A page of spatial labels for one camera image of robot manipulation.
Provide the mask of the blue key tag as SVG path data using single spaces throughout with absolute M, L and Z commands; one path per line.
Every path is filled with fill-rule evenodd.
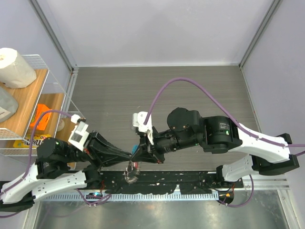
M 135 154 L 135 152 L 137 151 L 138 145 L 134 145 L 132 148 L 132 154 Z

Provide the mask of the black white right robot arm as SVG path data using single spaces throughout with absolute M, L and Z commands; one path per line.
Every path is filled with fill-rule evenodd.
M 247 175 L 277 176 L 299 168 L 297 156 L 288 149 L 288 134 L 260 134 L 243 125 L 238 127 L 228 117 L 201 117 L 198 111 L 181 107 L 168 115 L 169 129 L 158 132 L 151 119 L 145 121 L 146 116 L 146 112 L 132 115 L 132 125 L 140 137 L 133 162 L 162 164 L 166 153 L 194 146 L 212 154 L 244 153 L 244 158 L 217 167 L 215 181 L 222 188 Z

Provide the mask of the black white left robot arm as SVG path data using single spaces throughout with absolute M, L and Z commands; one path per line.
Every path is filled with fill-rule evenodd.
M 20 212 L 51 195 L 71 189 L 96 190 L 102 186 L 99 170 L 131 159 L 99 133 L 71 134 L 67 142 L 48 137 L 37 148 L 28 172 L 1 182 L 0 210 Z

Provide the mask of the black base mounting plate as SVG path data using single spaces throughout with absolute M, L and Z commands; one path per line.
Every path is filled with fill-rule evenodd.
M 183 195 L 207 194 L 213 190 L 244 187 L 242 179 L 226 182 L 214 171 L 141 171 L 132 184 L 126 182 L 123 171 L 103 171 L 101 176 L 107 194 L 163 195 L 172 194 L 177 187 Z

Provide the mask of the yellow m&m's bag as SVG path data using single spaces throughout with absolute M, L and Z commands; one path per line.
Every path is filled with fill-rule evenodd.
M 42 144 L 42 142 L 48 137 L 51 137 L 51 135 L 49 135 L 49 134 L 34 135 L 33 141 L 32 141 L 32 148 L 39 147 Z M 30 140 L 31 140 L 30 135 L 26 135 L 24 140 L 15 140 L 14 143 L 13 143 L 13 148 L 29 148 L 30 147 Z

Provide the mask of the white paper towel roll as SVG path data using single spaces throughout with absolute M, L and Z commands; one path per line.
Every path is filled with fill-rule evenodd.
M 0 49 L 0 81 L 8 88 L 25 88 L 36 78 L 35 70 L 15 49 Z

